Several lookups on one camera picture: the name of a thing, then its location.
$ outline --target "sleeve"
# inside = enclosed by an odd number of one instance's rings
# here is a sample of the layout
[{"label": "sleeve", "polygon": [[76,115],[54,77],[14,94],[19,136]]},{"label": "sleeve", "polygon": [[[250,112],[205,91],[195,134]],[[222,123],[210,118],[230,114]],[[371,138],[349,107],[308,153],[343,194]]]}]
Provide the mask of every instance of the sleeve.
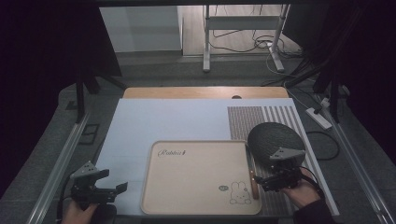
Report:
[{"label": "sleeve", "polygon": [[335,224],[326,201],[322,199],[296,211],[294,221],[298,224]]}]

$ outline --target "white tray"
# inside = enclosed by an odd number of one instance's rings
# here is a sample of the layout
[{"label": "white tray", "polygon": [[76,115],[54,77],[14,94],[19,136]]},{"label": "white tray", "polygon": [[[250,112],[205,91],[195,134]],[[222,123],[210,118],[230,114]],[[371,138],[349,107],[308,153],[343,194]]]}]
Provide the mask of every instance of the white tray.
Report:
[{"label": "white tray", "polygon": [[244,141],[160,141],[141,208],[152,215],[255,215]]}]

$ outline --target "drawing on tray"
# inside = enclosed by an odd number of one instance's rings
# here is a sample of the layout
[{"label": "drawing on tray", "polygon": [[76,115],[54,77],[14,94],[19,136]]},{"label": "drawing on tray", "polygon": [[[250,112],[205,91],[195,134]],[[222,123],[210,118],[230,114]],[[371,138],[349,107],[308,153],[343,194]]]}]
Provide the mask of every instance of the drawing on tray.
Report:
[{"label": "drawing on tray", "polygon": [[248,193],[248,188],[245,182],[233,182],[231,184],[231,200],[230,204],[250,204],[250,194]]}]

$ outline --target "black round object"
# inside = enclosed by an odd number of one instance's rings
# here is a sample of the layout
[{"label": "black round object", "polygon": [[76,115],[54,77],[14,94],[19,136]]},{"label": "black round object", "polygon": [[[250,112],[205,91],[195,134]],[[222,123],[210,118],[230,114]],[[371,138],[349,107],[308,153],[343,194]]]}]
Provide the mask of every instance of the black round object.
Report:
[{"label": "black round object", "polygon": [[247,145],[253,157],[268,168],[275,164],[270,161],[270,156],[280,147],[305,150],[303,139],[297,132],[275,122],[265,122],[255,126],[248,134]]}]

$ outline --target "power strip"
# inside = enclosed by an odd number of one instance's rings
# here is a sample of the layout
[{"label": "power strip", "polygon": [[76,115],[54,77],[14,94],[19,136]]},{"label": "power strip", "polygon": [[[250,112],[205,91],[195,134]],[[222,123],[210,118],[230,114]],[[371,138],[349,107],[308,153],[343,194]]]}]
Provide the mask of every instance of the power strip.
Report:
[{"label": "power strip", "polygon": [[314,113],[315,109],[314,108],[309,108],[305,110],[305,112],[311,117],[314,121],[317,122],[320,127],[324,130],[328,130],[332,127],[329,121],[327,121],[325,118],[323,118],[320,114],[315,114]]}]

